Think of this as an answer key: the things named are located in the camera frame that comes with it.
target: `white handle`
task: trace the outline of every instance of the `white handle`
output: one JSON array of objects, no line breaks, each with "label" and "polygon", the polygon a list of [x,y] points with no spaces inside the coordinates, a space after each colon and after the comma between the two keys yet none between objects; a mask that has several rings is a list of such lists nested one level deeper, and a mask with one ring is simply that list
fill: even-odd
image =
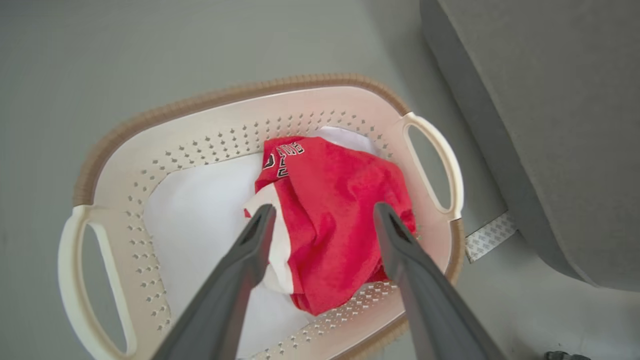
[{"label": "white handle", "polygon": [[[433,144],[433,147],[438,152],[438,155],[440,155],[440,159],[442,159],[442,164],[444,165],[444,169],[449,180],[449,191],[451,193],[451,205],[449,206],[449,209],[445,209],[442,207],[442,205],[438,201],[438,198],[433,193],[433,189],[431,188],[426,175],[424,174],[424,172],[420,172],[423,177],[423,181],[427,185],[429,185],[427,186],[427,188],[429,190],[429,195],[434,201],[435,206],[441,213],[447,215],[449,220],[457,220],[461,218],[461,211],[465,198],[465,189],[462,182],[462,172],[460,171],[460,166],[458,165],[458,159],[456,159],[456,155],[453,153],[449,142],[447,142],[447,140],[444,138],[444,136],[442,136],[442,134],[438,131],[438,129],[436,129],[435,126],[414,113],[406,114],[403,117],[403,120],[403,133],[407,144],[411,144],[411,140],[409,139],[408,134],[409,127],[415,126],[424,134],[424,136],[427,137],[427,139],[429,139],[431,144]],[[419,168],[421,168],[420,161],[415,153],[415,150],[413,150],[413,146],[409,146],[409,148],[412,152],[414,162]]]},{"label": "white handle", "polygon": [[[67,220],[62,230],[60,247],[58,249],[58,282],[60,284],[62,303],[65,306],[65,311],[77,337],[96,360],[130,359],[130,354],[121,353],[104,332],[104,329],[95,317],[93,308],[89,303],[86,288],[84,287],[82,244],[84,229],[89,222],[89,209],[90,207],[85,205],[74,207],[71,217]],[[96,231],[96,236],[100,243],[104,243],[104,241],[107,240],[105,231]],[[118,304],[118,300],[122,302],[123,299],[116,299],[116,305],[120,305]],[[121,306],[117,307],[122,321]],[[127,348],[129,348],[130,345],[132,345],[130,344],[132,327],[130,324],[123,322],[123,328],[125,337],[127,338]]]}]

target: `white fabric stripe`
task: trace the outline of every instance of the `white fabric stripe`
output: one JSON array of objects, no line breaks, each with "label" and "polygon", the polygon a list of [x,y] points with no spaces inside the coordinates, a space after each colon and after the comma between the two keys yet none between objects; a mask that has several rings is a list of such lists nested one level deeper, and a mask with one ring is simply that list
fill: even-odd
[{"label": "white fabric stripe", "polygon": [[500,215],[473,234],[467,236],[467,257],[469,263],[487,255],[504,240],[515,234],[517,227],[509,212]]},{"label": "white fabric stripe", "polygon": [[293,276],[288,261],[291,256],[291,239],[287,224],[282,216],[280,198],[274,184],[263,187],[245,205],[244,208],[253,216],[264,204],[271,204],[276,209],[276,220],[273,224],[273,238],[269,248],[269,266],[264,274],[264,285],[280,293],[293,294]]}]

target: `red cloth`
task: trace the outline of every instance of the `red cloth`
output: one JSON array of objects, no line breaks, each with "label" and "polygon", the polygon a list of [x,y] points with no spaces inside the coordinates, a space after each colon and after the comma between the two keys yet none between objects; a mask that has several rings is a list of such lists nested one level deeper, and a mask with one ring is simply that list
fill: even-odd
[{"label": "red cloth", "polygon": [[387,279],[373,222],[377,202],[390,204],[415,232],[402,172],[366,152],[322,138],[268,140],[255,191],[269,184],[291,242],[291,298],[313,315],[343,305],[367,282]]}]

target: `basket handle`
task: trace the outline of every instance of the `basket handle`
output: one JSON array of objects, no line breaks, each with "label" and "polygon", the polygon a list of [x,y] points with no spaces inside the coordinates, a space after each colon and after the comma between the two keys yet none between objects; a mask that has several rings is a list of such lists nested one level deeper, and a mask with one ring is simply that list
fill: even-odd
[{"label": "basket handle", "polygon": [[[122,295],[120,281],[117,279],[116,269],[113,266],[111,250],[105,249],[105,247],[109,247],[106,231],[101,225],[91,222],[91,212],[91,206],[79,205],[74,207],[71,217],[67,220],[62,230],[58,249],[58,283],[60,285],[62,303],[77,337],[96,360],[130,359],[135,351],[136,344],[131,318],[126,310],[126,304],[124,304],[124,296]],[[100,325],[100,322],[95,317],[84,286],[82,245],[84,229],[87,225],[94,229],[98,237],[100,251],[104,258],[112,290],[120,289],[120,291],[114,291],[114,298],[127,340],[127,354],[123,354],[115,346]],[[105,251],[108,251],[109,256],[105,256]]]},{"label": "basket handle", "polygon": [[[427,189],[429,191],[429,195],[433,199],[433,202],[436,208],[443,214],[447,215],[449,220],[457,220],[462,217],[461,211],[465,198],[465,189],[462,181],[462,171],[460,171],[460,165],[458,164],[458,159],[456,159],[455,153],[451,149],[449,142],[447,139],[442,136],[442,133],[436,129],[434,125],[425,120],[424,118],[417,116],[416,114],[409,112],[403,117],[403,133],[404,139],[407,141],[407,145],[411,144],[411,140],[409,139],[409,127],[415,126],[420,130],[424,136],[429,139],[433,147],[440,155],[440,159],[442,160],[442,165],[444,165],[444,169],[447,173],[447,178],[449,180],[449,192],[451,194],[451,205],[449,209],[445,209],[442,207],[438,198],[433,193],[433,189],[427,180],[426,175],[423,172],[420,174],[423,177],[423,181],[427,185]],[[420,160],[413,149],[413,146],[409,146],[411,150],[413,161],[418,168],[422,168],[420,164]]]}]

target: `red and white jersey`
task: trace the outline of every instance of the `red and white jersey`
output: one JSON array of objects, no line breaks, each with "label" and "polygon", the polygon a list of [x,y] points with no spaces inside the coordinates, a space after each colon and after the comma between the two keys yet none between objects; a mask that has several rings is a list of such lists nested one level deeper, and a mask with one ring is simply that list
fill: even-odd
[{"label": "red and white jersey", "polygon": [[266,141],[255,191],[247,216],[267,203],[277,212],[264,282],[313,315],[343,305],[367,282],[387,279],[373,222],[377,202],[390,204],[415,232],[400,169],[322,138]]}]

